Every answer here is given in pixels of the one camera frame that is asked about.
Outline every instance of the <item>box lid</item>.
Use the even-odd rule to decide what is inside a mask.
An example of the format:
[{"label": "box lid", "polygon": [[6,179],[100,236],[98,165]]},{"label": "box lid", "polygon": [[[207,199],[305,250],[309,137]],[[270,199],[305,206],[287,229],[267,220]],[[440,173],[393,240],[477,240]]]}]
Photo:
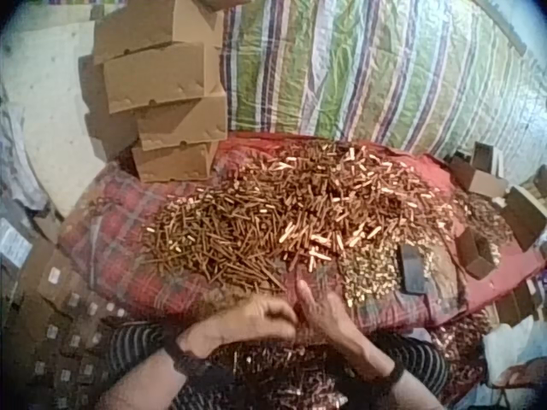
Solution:
[{"label": "box lid", "polygon": [[222,90],[220,54],[203,44],[173,44],[104,65],[111,114],[205,97]]},{"label": "box lid", "polygon": [[222,46],[224,16],[197,0],[131,0],[95,27],[95,64],[173,42]]}]

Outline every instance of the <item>striped fabric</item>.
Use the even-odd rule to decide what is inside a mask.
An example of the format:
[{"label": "striped fabric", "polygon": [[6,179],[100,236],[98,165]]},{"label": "striped fabric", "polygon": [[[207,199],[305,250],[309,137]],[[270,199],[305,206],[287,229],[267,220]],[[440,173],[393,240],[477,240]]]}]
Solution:
[{"label": "striped fabric", "polygon": [[[376,334],[372,340],[390,357],[399,360],[403,366],[416,376],[434,395],[440,396],[443,387],[446,384],[449,370],[447,363],[442,355],[430,343],[421,342],[407,337],[401,337],[396,334]],[[118,328],[110,340],[110,349],[108,353],[109,371],[113,375],[113,382],[120,379],[123,375],[130,372],[136,365],[145,360],[148,356],[156,352],[162,347],[163,334],[162,327],[158,324],[148,322],[129,322]],[[327,346],[315,346],[312,349],[329,349]],[[307,363],[306,354],[299,354],[297,358],[303,363]],[[367,385],[354,378],[347,378],[344,373],[344,363],[340,360],[336,361],[338,371],[335,371],[339,377],[337,385],[347,393],[350,398],[349,408],[368,408],[363,407],[362,400],[367,397]],[[316,363],[317,366],[326,366],[325,363]],[[268,369],[262,368],[260,363],[250,365],[259,369],[260,374],[270,374]],[[318,373],[324,373],[325,369],[318,367]],[[275,378],[278,378],[279,385],[288,377],[284,374],[282,368],[271,373]],[[259,374],[244,375],[244,379],[253,380],[260,379]],[[351,389],[344,389],[344,384],[352,385]],[[269,383],[268,386],[275,388],[276,383]],[[175,397],[171,408],[185,410],[204,410],[204,409],[226,409],[226,408],[255,408],[249,407],[249,403],[253,402],[250,398],[244,399],[253,389],[247,389],[242,385],[233,386],[230,389],[199,389],[190,384],[186,384],[179,394]],[[234,405],[234,402],[247,403]]]},{"label": "striped fabric", "polygon": [[483,141],[514,182],[547,161],[547,81],[469,0],[255,0],[226,14],[223,57],[233,130]]}]

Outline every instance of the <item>red cloth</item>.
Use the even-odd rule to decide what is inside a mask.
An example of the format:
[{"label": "red cloth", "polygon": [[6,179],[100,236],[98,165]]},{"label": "red cloth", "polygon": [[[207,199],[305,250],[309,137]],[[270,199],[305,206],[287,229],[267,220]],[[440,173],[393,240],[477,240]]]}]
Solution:
[{"label": "red cloth", "polygon": [[[268,155],[282,144],[299,144],[303,138],[269,135],[253,132],[233,133],[222,142],[215,157],[215,176],[209,181],[216,184],[229,169],[234,169],[252,155]],[[387,155],[404,156],[402,161],[414,166],[431,185],[451,193],[454,189],[450,175],[429,156],[420,158],[375,146]],[[194,302],[206,298],[212,291],[201,275],[182,272],[178,278],[160,278],[152,264],[143,263],[139,236],[144,222],[166,201],[167,195],[190,195],[194,183],[143,184],[115,164],[109,164],[80,198],[76,209],[65,220],[60,246],[73,260],[77,270],[88,279],[91,287],[108,298],[125,304],[134,313],[181,313]],[[453,246],[450,246],[455,258]],[[503,263],[512,259],[503,257]],[[507,292],[514,284],[527,278],[538,268],[535,254],[521,255],[521,269],[515,269],[512,278],[505,278],[500,267],[489,278],[496,289],[485,292],[481,284],[470,282],[470,301],[473,307],[484,300],[491,301],[495,291]],[[286,297],[294,302],[294,282],[306,278],[316,288],[341,291],[338,270],[332,263],[319,268],[310,276],[305,266],[296,274],[286,272],[284,282],[289,290]],[[378,328],[410,328],[440,325],[466,309],[465,298],[458,297],[458,283],[441,283],[446,279],[428,281],[426,296],[409,296],[395,292],[380,301],[367,302],[354,309],[356,323],[364,331]]]}]

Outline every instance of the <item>white label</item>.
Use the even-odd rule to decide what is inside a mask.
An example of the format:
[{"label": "white label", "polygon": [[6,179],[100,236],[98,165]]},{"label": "white label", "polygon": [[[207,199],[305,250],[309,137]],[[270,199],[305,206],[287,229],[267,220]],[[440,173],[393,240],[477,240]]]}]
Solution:
[{"label": "white label", "polygon": [[93,365],[85,365],[84,374],[90,376],[93,374]]},{"label": "white label", "polygon": [[93,336],[91,342],[93,344],[99,344],[101,342],[101,338],[103,337],[103,335],[101,335],[101,333],[97,332],[95,333],[95,335]]},{"label": "white label", "polygon": [[59,333],[59,328],[55,325],[49,325],[48,326],[48,332],[46,333],[46,336],[48,339],[57,339],[57,333]]},{"label": "white label", "polygon": [[79,342],[81,341],[81,337],[78,335],[72,336],[70,339],[70,347],[77,349],[79,346]]},{"label": "white label", "polygon": [[36,364],[34,365],[34,374],[41,376],[44,373],[45,373],[45,363],[43,363],[43,361],[37,361]]},{"label": "white label", "polygon": [[71,308],[76,308],[78,306],[79,299],[80,299],[79,295],[77,293],[73,293],[72,295],[70,295],[70,300],[68,301],[68,305]]},{"label": "white label", "polygon": [[97,313],[97,309],[99,309],[99,306],[95,302],[91,302],[89,304],[89,308],[87,309],[87,314],[90,316],[95,316],[95,313]]},{"label": "white label", "polygon": [[53,266],[50,270],[50,276],[48,276],[48,281],[51,284],[58,284],[60,277],[61,277],[61,271]]},{"label": "white label", "polygon": [[61,381],[62,382],[69,382],[70,381],[70,375],[71,372],[69,370],[61,370]]},{"label": "white label", "polygon": [[0,219],[0,254],[21,269],[32,245],[5,218]]}]

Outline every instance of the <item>stack of cardboard boxes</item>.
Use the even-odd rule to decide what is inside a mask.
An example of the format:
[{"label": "stack of cardboard boxes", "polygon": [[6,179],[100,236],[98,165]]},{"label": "stack of cardboard boxes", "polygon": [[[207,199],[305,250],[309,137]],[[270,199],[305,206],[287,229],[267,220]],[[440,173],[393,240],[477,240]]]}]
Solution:
[{"label": "stack of cardboard boxes", "polygon": [[87,408],[109,381],[112,329],[126,311],[89,290],[70,260],[39,238],[21,269],[23,295],[3,329],[3,371],[20,390],[40,388],[55,408]]},{"label": "stack of cardboard boxes", "polygon": [[144,182],[210,175],[226,139],[223,19],[198,0],[131,0],[97,23],[94,62],[103,64],[109,112],[137,117],[132,152]]}]

